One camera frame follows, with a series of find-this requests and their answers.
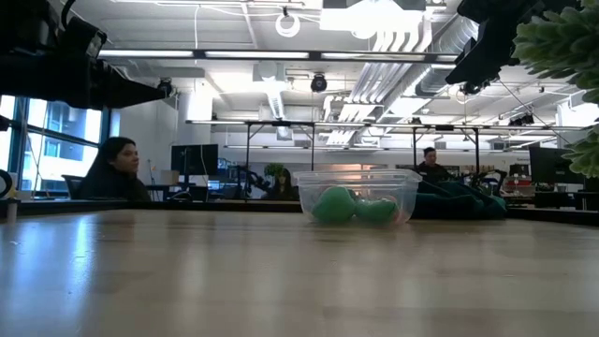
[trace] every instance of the plastic container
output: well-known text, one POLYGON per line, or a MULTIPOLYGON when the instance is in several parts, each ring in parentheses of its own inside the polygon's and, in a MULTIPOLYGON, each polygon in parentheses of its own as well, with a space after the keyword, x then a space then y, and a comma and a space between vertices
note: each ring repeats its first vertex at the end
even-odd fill
POLYGON ((323 223, 356 218, 364 222, 405 223, 412 216, 418 183, 422 181, 419 174, 409 169, 295 172, 294 177, 298 180, 299 200, 304 214, 315 222, 323 223), (353 215, 349 217, 346 215, 351 211, 347 209, 352 207, 352 203, 347 201, 343 188, 354 200, 353 215), (371 206, 372 212, 363 211, 371 206), (329 216, 337 214, 339 209, 344 215, 329 216))

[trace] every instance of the potted plant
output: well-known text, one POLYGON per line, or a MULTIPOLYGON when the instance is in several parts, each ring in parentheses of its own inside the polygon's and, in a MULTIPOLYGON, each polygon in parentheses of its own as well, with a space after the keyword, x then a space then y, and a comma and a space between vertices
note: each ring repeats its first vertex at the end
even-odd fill
MULTIPOLYGON (((562 13, 543 13, 518 26, 513 57, 539 79, 565 79, 587 90, 582 100, 599 104, 599 0, 583 0, 582 9, 565 7, 562 13)), ((585 139, 566 145, 572 153, 570 169, 599 177, 599 125, 585 139)))
POLYGON ((283 173, 284 168, 283 164, 270 163, 264 168, 264 175, 267 177, 277 177, 283 173))

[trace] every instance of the office chair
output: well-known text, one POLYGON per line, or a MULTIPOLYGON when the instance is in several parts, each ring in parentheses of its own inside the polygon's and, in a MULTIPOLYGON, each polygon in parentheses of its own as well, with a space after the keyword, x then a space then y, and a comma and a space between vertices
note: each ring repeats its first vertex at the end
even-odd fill
POLYGON ((63 179, 65 179, 66 188, 68 189, 68 195, 71 200, 79 199, 79 186, 81 181, 83 181, 83 177, 71 176, 71 175, 62 175, 63 179))

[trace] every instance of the man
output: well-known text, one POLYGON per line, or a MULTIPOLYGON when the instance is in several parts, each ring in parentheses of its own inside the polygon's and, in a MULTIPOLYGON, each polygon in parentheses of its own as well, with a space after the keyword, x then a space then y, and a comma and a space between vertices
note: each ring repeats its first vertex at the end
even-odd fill
POLYGON ((424 149, 424 161, 418 165, 416 171, 428 183, 438 183, 453 178, 444 167, 437 165, 437 151, 432 147, 424 149))

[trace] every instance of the wooden table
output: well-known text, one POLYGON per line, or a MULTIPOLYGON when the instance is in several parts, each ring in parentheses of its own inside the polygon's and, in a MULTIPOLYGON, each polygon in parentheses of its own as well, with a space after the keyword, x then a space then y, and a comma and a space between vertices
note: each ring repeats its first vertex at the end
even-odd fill
POLYGON ((599 231, 108 211, 0 225, 0 336, 594 336, 599 231))

